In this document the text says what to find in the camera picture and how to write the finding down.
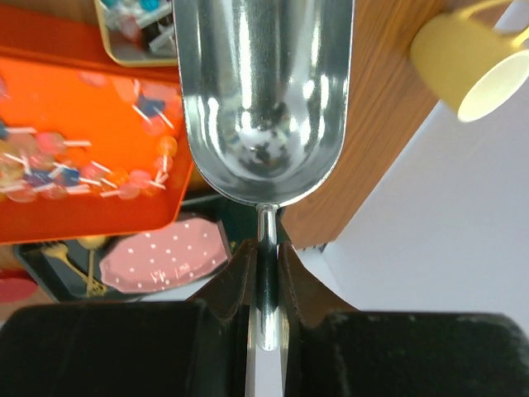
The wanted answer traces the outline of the gold tin of lollipops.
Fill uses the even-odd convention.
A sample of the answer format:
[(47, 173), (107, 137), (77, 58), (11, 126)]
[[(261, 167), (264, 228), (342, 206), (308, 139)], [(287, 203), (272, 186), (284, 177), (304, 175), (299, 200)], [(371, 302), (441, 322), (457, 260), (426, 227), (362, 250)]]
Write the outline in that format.
[(126, 67), (178, 63), (171, 1), (95, 0), (105, 51)]

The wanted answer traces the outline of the metal scoop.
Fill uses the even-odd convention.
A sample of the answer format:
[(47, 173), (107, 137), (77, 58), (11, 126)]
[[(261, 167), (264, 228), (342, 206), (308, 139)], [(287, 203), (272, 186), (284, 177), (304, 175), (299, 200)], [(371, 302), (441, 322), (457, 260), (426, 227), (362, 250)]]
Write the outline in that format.
[(319, 188), (346, 133), (352, 1), (176, 1), (188, 143), (203, 178), (256, 208), (260, 348), (279, 345), (280, 208)]

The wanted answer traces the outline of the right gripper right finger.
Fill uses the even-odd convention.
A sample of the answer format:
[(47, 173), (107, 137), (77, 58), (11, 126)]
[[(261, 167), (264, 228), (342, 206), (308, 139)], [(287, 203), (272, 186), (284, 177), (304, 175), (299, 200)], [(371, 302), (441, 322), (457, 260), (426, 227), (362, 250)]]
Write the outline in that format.
[(492, 313), (359, 311), (279, 248), (287, 396), (525, 396), (528, 339)]

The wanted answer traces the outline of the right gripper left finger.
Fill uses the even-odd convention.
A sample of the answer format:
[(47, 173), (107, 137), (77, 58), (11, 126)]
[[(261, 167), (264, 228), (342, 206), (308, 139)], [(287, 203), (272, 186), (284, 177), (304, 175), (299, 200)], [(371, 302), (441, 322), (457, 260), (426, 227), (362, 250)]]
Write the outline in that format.
[(1, 330), (4, 396), (252, 396), (257, 243), (184, 301), (38, 305)]

